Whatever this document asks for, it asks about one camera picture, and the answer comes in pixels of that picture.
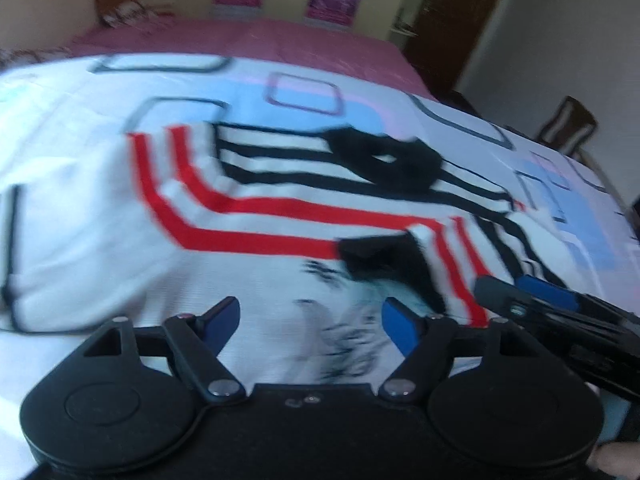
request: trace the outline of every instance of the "screw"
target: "screw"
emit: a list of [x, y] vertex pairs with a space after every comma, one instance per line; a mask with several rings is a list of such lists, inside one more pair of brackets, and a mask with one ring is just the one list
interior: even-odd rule
[[232, 379], [219, 379], [210, 383], [207, 390], [216, 397], [230, 397], [240, 391], [240, 384]]
[[509, 310], [515, 316], [525, 317], [527, 315], [527, 309], [522, 305], [511, 305], [511, 308]]
[[287, 399], [284, 401], [284, 405], [288, 408], [299, 408], [302, 406], [302, 401], [299, 399]]
[[389, 379], [383, 387], [391, 397], [406, 397], [414, 392], [415, 383], [409, 379]]

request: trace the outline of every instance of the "brown door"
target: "brown door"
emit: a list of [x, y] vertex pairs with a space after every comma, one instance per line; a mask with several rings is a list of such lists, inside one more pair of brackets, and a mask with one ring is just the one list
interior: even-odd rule
[[438, 97], [453, 89], [497, 0], [424, 0], [404, 54]]

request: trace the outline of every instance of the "shelf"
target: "shelf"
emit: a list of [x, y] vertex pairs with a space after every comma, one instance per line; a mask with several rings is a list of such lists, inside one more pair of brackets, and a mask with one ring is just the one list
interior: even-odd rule
[[408, 38], [415, 38], [417, 34], [415, 32], [409, 32], [408, 30], [400, 30], [399, 28], [392, 27], [391, 32], [394, 34], [400, 34], [400, 36], [407, 36]]

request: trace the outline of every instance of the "gray wall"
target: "gray wall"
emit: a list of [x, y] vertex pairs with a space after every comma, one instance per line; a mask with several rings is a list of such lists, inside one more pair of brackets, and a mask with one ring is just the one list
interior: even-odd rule
[[458, 89], [529, 136], [572, 95], [600, 121], [588, 152], [627, 204], [640, 195], [640, 0], [503, 0]]

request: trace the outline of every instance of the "pink cloth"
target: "pink cloth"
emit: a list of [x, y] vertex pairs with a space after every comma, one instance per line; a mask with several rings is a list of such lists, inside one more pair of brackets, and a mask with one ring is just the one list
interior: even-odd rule
[[434, 98], [391, 43], [297, 23], [160, 17], [146, 27], [94, 28], [69, 48], [74, 57], [116, 52], [249, 57], [327, 70]]

